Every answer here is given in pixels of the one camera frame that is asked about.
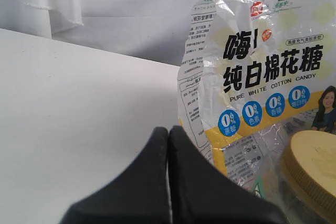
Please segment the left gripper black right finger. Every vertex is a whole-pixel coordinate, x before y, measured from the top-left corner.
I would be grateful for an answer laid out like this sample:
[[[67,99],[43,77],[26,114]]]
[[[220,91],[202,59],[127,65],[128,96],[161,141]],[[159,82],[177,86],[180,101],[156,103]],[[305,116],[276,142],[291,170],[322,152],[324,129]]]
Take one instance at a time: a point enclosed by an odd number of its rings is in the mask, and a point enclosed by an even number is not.
[[[287,223],[276,205],[236,185],[197,150],[181,126],[170,130],[173,223]]]

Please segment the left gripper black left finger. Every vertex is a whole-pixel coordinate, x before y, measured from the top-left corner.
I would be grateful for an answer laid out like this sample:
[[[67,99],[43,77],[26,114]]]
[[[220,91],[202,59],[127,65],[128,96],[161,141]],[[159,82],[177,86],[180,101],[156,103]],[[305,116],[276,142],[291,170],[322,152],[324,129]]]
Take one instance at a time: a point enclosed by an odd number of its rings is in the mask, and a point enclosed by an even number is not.
[[[113,181],[72,204],[61,223],[169,223],[169,133],[156,127],[136,159]]]

